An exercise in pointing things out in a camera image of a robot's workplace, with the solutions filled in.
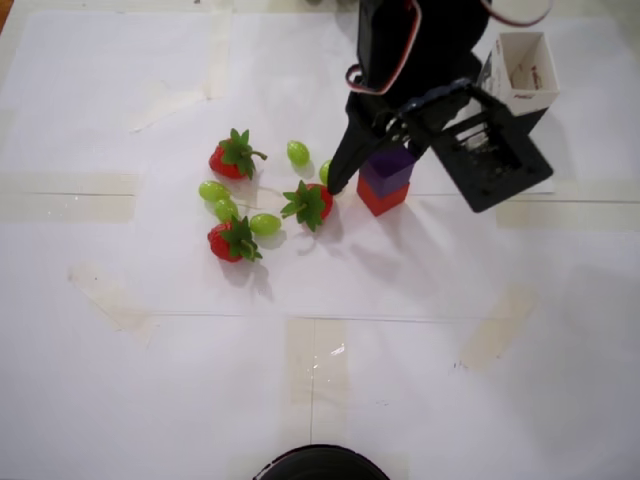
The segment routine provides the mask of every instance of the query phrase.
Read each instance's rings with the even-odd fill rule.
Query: white cardboard box
[[[504,102],[514,115],[549,108],[560,91],[545,34],[500,33],[479,84]]]

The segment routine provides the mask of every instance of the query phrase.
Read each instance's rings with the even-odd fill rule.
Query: red strawberry
[[[253,241],[247,217],[242,221],[232,217],[230,222],[211,230],[207,238],[213,254],[227,262],[235,263],[243,258],[253,262],[256,258],[262,258],[258,245]]]
[[[231,129],[231,138],[220,142],[216,151],[209,159],[209,167],[214,173],[219,173],[228,178],[240,179],[244,177],[253,178],[256,164],[253,163],[252,155],[258,155],[263,160],[267,156],[260,152],[255,152],[249,145],[249,130],[240,135],[235,128]]]
[[[333,208],[333,197],[324,185],[305,185],[301,180],[298,190],[283,195],[289,200],[289,204],[280,212],[282,218],[295,215],[298,223],[306,223],[312,232],[316,231],[318,225],[322,225]]]
[[[224,157],[224,148],[220,145],[216,147],[216,151],[213,152],[211,158],[209,159],[209,167],[216,173],[223,175],[227,178],[232,178],[234,180],[239,180],[241,178],[246,177],[246,175],[242,175],[240,170],[238,170],[237,165],[225,165],[222,163],[222,158]]]

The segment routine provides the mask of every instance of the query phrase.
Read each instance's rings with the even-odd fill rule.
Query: strawberry leaves
[[[220,236],[229,244],[231,256],[242,256],[251,262],[257,258],[262,258],[258,252],[258,245],[253,241],[253,235],[249,228],[249,218],[244,217],[238,220],[231,218],[231,229],[220,232]]]
[[[322,225],[322,212],[326,204],[322,199],[322,189],[319,186],[309,188],[300,180],[295,192],[285,192],[283,195],[289,203],[280,211],[282,218],[295,215],[298,223],[306,223],[312,232]]]
[[[249,145],[249,130],[245,130],[242,135],[235,128],[231,129],[231,138],[223,140],[219,144],[224,149],[222,163],[225,165],[235,165],[241,175],[253,178],[256,164],[252,155],[258,155],[263,160],[267,159],[264,153],[255,152]]]

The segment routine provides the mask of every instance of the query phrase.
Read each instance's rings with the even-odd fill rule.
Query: cable
[[[411,4],[413,5],[413,9],[416,11],[416,15],[415,15],[415,18],[413,19],[413,25],[411,26],[409,39],[407,40],[407,44],[404,47],[402,56],[400,57],[400,62],[398,62],[398,66],[391,74],[391,77],[389,78],[389,80],[387,80],[387,82],[380,89],[369,88],[369,87],[360,85],[351,79],[354,77],[354,75],[362,75],[362,68],[360,67],[360,65],[353,65],[351,66],[351,68],[349,68],[349,70],[347,70],[347,75],[346,75],[347,85],[349,85],[349,88],[351,89],[352,92],[364,93],[367,95],[384,95],[391,89],[391,87],[393,87],[393,84],[396,83],[396,80],[400,76],[400,73],[402,73],[402,70],[404,69],[404,66],[407,63],[407,59],[411,54],[411,50],[413,49],[413,44],[415,43],[416,38],[418,37],[418,32],[420,31],[420,25],[422,24],[422,10],[420,9],[420,5],[418,5],[418,1],[411,0]]]
[[[527,20],[527,21],[516,20],[513,18],[509,18],[501,13],[498,13],[496,10],[494,10],[494,8],[491,6],[488,0],[480,0],[480,3],[482,3],[482,6],[487,10],[487,12],[489,12],[489,15],[491,15],[493,18],[495,18],[499,22],[504,23],[505,25],[509,25],[511,27],[532,27],[540,23],[542,20],[544,20],[547,17],[547,15],[549,15],[551,10],[553,9],[555,0],[549,0],[549,6],[542,15],[540,15],[538,18],[535,18],[533,20]]]

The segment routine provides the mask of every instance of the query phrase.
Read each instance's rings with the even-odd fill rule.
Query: grape
[[[213,204],[213,211],[222,223],[231,221],[231,217],[238,218],[238,207],[233,200],[223,198]]]
[[[331,160],[327,160],[320,167],[320,181],[323,185],[326,185],[329,182],[329,166],[331,165]]]
[[[311,158],[307,146],[302,142],[296,142],[294,140],[287,144],[287,156],[296,167],[304,167],[309,163],[309,159]]]
[[[198,192],[207,202],[217,202],[222,199],[228,200],[231,197],[229,189],[218,182],[202,182]]]
[[[251,219],[249,227],[256,235],[273,235],[280,230],[282,221],[268,213],[261,213]]]

